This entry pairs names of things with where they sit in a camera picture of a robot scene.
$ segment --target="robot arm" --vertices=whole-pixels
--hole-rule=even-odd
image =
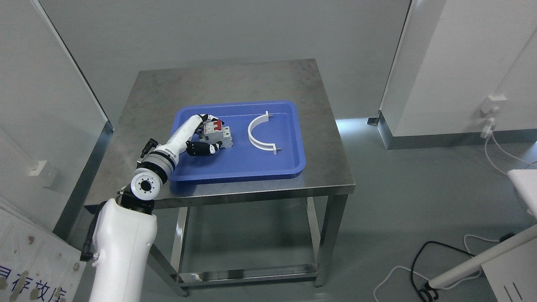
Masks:
[[[140,301],[147,257],[157,232],[156,217],[151,215],[153,199],[175,170],[181,153],[212,155],[219,150],[221,141],[191,142],[204,122],[217,120],[197,114],[184,122],[166,144],[150,139],[130,186],[121,190],[117,199],[99,205],[81,254],[81,261],[93,260],[97,268],[90,302]],[[90,252],[92,244],[95,252]]]
[[[131,192],[142,200],[154,199],[175,170],[181,153],[187,151],[191,156],[215,154],[222,146],[221,141],[213,144],[191,142],[194,133],[208,120],[216,121],[218,118],[208,114],[191,116],[175,131],[167,143],[156,145],[153,152],[140,161],[138,168],[134,171],[136,175],[130,182]],[[149,146],[150,149],[155,143],[156,141],[150,140],[144,151],[147,152],[147,147]]]

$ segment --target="power plug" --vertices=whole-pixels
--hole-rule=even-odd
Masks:
[[[496,119],[495,118],[488,118],[487,122],[485,123],[485,126],[483,127],[483,130],[481,131],[481,137],[484,139],[487,139],[492,136],[492,131],[494,131],[494,128],[496,127]]]

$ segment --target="white pipe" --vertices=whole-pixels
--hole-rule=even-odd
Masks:
[[[457,265],[453,269],[441,274],[440,276],[431,279],[429,281],[429,285],[434,289],[441,289],[453,284],[460,279],[478,271],[483,263],[505,254],[534,238],[537,238],[537,225],[520,232],[519,234],[482,252],[472,259]]]

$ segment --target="white plastic bracket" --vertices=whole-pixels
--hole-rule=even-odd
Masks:
[[[269,114],[268,111],[265,111],[264,115],[258,116],[257,118],[253,119],[250,122],[250,125],[248,125],[248,138],[250,139],[250,142],[252,143],[252,145],[254,145],[256,148],[264,150],[264,151],[272,151],[272,152],[274,152],[274,155],[276,155],[276,152],[281,150],[280,148],[276,148],[276,144],[260,142],[260,141],[256,140],[252,135],[252,130],[257,125],[268,121],[269,117],[271,117],[271,115]]]

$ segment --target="white panel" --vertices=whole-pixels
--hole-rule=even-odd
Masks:
[[[483,264],[499,302],[537,301],[537,239]]]
[[[409,0],[42,3],[114,125],[139,70],[307,58],[336,118],[376,116]]]
[[[58,170],[41,187],[28,160],[0,141],[0,194],[53,229],[105,124],[105,117],[39,4],[0,2],[0,128],[28,157]]]
[[[0,300],[72,301],[86,266],[80,251],[0,207]]]
[[[395,117],[387,114],[393,134],[480,132],[483,100],[502,93],[509,102],[498,115],[496,130],[537,128],[536,15],[535,1],[447,0],[429,45],[401,50],[427,52],[413,83],[388,87],[387,93],[401,96],[390,101],[404,107]],[[394,69],[404,63],[397,61]],[[407,70],[399,71],[397,76],[412,78]],[[409,88],[409,96],[402,93]]]

